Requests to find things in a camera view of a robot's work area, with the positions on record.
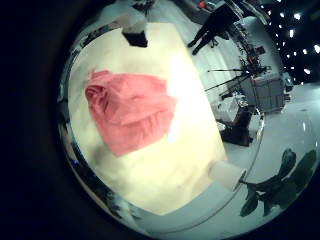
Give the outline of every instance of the black pants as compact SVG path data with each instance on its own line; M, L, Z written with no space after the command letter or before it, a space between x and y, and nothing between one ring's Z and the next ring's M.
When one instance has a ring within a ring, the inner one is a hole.
M226 31L231 24L238 20L237 15L226 4L211 13L192 41L196 43L202 38L196 47L196 52L207 45L215 36Z

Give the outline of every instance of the black object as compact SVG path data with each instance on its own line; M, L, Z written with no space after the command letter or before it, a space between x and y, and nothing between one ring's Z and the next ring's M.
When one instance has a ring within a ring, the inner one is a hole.
M239 108L235 124L223 122L226 129L220 132L222 141L248 147L253 140L248 130L253 110L253 107Z
M128 43L131 46L135 47L148 47L148 41L145 35L145 32L142 31L141 33L122 33L122 35L127 39Z

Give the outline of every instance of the leg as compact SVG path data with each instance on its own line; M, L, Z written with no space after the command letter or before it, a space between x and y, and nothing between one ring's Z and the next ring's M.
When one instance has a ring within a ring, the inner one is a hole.
M199 45L193 50L192 55L196 55L201 48L203 48L205 45L207 45L214 37L215 33L207 33L199 43Z
M193 47L207 31L208 31L207 26L203 25L197 32L194 39L188 44L188 47L189 48Z

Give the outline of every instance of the fabric fold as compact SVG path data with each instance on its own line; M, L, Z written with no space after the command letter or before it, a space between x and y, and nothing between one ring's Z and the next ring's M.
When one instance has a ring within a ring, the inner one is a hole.
M90 72L85 89L97 129L115 156L160 140L170 128L176 100L166 81L142 74Z

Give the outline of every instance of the pink cloth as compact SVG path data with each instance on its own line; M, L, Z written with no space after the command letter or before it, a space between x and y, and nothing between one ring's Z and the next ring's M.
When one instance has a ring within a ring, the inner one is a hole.
M89 110L115 156L160 140L169 131L176 100L154 76L91 72L85 94Z

